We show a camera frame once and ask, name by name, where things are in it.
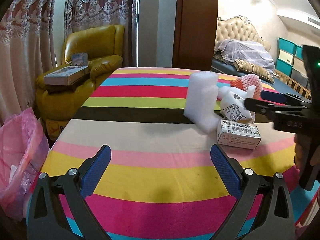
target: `blue gripper pad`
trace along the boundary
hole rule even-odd
[[[262,91],[261,98],[263,100],[276,102],[279,104],[284,104],[286,102],[286,97],[283,94],[274,93],[274,92],[270,92],[270,91]]]
[[[229,194],[239,199],[242,194],[241,180],[216,144],[211,147],[210,157]]]
[[[83,198],[93,194],[104,171],[108,167],[110,160],[111,149],[106,145],[105,148],[100,152],[99,156],[90,165],[88,171],[81,180],[80,195]]]

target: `yellow leather armchair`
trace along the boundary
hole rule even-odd
[[[70,34],[62,48],[62,65],[36,79],[36,104],[49,137],[56,139],[77,109],[113,71],[122,67],[124,27],[105,25]],[[71,65],[71,56],[88,53],[90,78],[75,91],[48,94],[44,76]]]

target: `wooden door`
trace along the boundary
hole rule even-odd
[[[210,70],[218,0],[177,0],[172,67]]]

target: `metal screw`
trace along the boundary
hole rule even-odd
[[[252,175],[253,174],[253,170],[251,170],[251,169],[245,169],[244,172],[247,175]]]
[[[280,173],[280,172],[277,172],[277,173],[276,173],[276,176],[277,176],[279,179],[282,179],[282,178],[283,178],[283,175],[282,175],[282,173]]]
[[[76,169],[70,169],[69,171],[68,171],[68,174],[69,175],[75,175],[77,173],[77,170]]]
[[[45,176],[46,176],[46,174],[45,174],[44,172],[43,172],[43,173],[40,173],[40,174],[39,174],[39,179],[44,179]]]

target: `green stripe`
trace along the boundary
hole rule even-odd
[[[148,98],[148,97],[92,97],[88,98],[82,106],[98,107],[142,107],[142,108],[182,108],[186,100],[184,98]],[[220,101],[215,110],[220,110]]]

